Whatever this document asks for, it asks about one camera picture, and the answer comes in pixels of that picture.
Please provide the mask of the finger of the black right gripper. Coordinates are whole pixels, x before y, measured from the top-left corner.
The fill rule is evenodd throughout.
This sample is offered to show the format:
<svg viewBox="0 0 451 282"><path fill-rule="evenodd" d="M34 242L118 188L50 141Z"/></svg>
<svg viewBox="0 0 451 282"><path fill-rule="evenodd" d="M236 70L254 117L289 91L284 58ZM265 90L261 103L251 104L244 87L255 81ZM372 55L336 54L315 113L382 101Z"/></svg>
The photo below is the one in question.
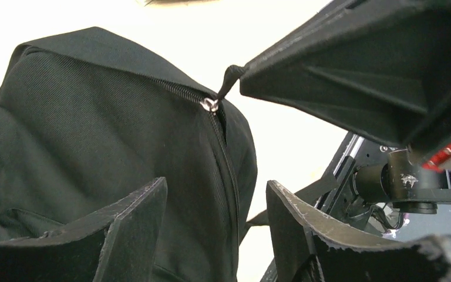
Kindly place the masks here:
<svg viewBox="0 0 451 282"><path fill-rule="evenodd" d="M246 68L244 96L418 156L451 142L451 1L333 1Z"/></svg>

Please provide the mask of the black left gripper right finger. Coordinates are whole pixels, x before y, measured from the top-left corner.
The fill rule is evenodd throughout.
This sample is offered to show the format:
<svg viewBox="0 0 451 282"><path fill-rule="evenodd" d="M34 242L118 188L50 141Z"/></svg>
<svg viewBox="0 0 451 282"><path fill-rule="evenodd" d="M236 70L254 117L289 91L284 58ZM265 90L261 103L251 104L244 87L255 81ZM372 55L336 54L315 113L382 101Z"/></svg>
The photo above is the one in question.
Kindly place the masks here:
<svg viewBox="0 0 451 282"><path fill-rule="evenodd" d="M384 239L270 180L267 212L279 281L451 281L451 235Z"/></svg>

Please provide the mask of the black student backpack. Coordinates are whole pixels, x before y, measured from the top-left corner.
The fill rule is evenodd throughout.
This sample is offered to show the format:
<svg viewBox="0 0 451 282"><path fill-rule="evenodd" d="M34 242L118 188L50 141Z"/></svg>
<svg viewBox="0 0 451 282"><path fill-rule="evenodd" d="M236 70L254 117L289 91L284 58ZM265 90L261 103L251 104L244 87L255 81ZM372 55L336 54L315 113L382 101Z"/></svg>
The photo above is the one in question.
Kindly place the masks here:
<svg viewBox="0 0 451 282"><path fill-rule="evenodd" d="M243 114L102 28L14 49L0 86L0 241L41 236L160 177L153 281L236 281L257 181Z"/></svg>

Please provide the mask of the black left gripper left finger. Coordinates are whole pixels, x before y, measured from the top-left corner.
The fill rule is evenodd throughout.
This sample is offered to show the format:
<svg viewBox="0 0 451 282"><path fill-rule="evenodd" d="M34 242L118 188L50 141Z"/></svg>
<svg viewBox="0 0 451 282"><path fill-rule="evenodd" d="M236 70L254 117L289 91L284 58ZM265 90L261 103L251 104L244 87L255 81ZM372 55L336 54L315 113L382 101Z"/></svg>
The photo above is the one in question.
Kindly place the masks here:
<svg viewBox="0 0 451 282"><path fill-rule="evenodd" d="M36 237L0 240L0 281L152 281L167 182Z"/></svg>

